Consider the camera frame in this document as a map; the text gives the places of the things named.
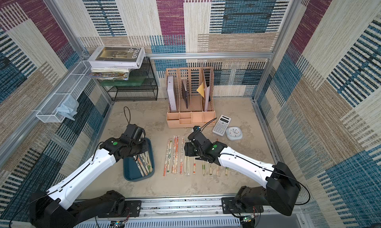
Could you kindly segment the green bamboo chopsticks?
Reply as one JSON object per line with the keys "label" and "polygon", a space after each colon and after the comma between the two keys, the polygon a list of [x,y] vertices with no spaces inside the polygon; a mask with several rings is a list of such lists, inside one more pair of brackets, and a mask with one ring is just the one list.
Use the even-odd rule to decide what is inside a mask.
{"label": "green bamboo chopsticks", "polygon": [[171,172],[171,166],[170,166],[170,163],[171,163],[171,155],[172,155],[172,144],[173,144],[173,141],[170,139],[169,142],[168,142],[168,154],[167,154],[167,162],[166,162],[166,173],[170,173]]}

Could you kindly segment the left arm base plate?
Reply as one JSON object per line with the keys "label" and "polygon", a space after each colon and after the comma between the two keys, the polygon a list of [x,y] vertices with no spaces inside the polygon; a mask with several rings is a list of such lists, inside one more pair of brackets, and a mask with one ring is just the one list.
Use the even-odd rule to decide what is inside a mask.
{"label": "left arm base plate", "polygon": [[141,200],[126,200],[120,217],[136,218],[140,216]]}

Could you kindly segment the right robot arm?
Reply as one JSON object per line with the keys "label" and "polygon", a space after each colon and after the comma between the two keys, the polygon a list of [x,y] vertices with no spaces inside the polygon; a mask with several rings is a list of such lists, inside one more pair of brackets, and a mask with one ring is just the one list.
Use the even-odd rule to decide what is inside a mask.
{"label": "right robot arm", "polygon": [[285,216],[292,215],[301,184],[285,163],[260,162],[222,142],[212,143],[199,126],[195,126],[188,136],[184,152],[197,160],[238,171],[259,183],[258,187],[242,186],[237,192],[233,204],[240,212],[256,206],[271,206]]}

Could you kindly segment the teal plastic storage tray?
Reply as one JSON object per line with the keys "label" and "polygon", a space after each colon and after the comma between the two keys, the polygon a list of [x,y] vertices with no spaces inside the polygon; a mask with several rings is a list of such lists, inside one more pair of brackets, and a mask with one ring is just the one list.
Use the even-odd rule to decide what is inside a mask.
{"label": "teal plastic storage tray", "polygon": [[123,161],[124,178],[128,181],[137,182],[153,176],[155,162],[151,141],[146,139],[143,147],[147,149],[144,153],[128,157]]}

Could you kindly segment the green text chopsticks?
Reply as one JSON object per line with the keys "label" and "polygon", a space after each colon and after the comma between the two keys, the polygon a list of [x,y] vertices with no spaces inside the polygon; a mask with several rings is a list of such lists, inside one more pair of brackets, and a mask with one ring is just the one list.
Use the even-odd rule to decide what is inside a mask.
{"label": "green text chopsticks", "polygon": [[202,175],[206,175],[205,161],[202,161]]}

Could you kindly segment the red panda chopsticks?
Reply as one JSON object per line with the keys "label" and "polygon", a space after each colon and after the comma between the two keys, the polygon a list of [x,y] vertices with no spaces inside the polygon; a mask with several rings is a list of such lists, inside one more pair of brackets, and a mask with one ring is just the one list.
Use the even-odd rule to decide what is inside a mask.
{"label": "red panda chopsticks", "polygon": [[192,171],[192,174],[196,175],[196,159],[195,158],[193,159],[193,171]]}

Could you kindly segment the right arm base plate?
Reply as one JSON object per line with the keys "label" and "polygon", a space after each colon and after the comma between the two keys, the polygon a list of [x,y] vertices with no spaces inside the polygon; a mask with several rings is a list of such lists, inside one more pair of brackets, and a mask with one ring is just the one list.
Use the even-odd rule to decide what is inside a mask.
{"label": "right arm base plate", "polygon": [[242,214],[242,213],[263,213],[264,208],[262,205],[249,206],[242,200],[235,199],[235,197],[222,197],[221,198],[222,210],[224,214]]}

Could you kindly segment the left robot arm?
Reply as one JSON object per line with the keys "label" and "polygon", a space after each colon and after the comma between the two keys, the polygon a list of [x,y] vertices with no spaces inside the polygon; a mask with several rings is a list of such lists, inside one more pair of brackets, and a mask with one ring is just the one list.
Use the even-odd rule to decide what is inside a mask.
{"label": "left robot arm", "polygon": [[94,155],[61,182],[30,196],[29,216],[36,228],[73,228],[100,215],[120,217],[128,212],[125,197],[114,191],[77,202],[82,192],[119,160],[148,151],[145,130],[128,124],[119,138],[109,138]]}

